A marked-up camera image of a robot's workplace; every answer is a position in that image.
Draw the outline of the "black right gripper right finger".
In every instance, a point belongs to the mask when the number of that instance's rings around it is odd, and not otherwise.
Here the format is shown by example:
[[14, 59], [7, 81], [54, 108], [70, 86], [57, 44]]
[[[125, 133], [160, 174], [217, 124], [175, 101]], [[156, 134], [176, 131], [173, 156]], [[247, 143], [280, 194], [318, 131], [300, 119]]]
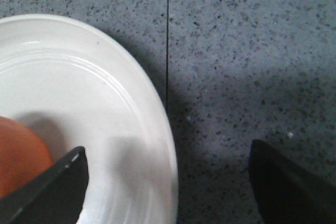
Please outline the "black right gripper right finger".
[[253, 140], [248, 173], [264, 223], [335, 223], [335, 186], [262, 140]]

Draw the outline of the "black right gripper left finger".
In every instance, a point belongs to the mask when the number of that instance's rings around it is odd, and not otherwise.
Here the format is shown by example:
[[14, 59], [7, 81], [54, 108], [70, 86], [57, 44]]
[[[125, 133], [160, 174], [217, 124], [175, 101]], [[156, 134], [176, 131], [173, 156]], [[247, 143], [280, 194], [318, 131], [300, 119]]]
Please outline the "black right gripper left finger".
[[88, 182], [86, 151], [78, 146], [1, 199], [1, 223], [76, 223]]

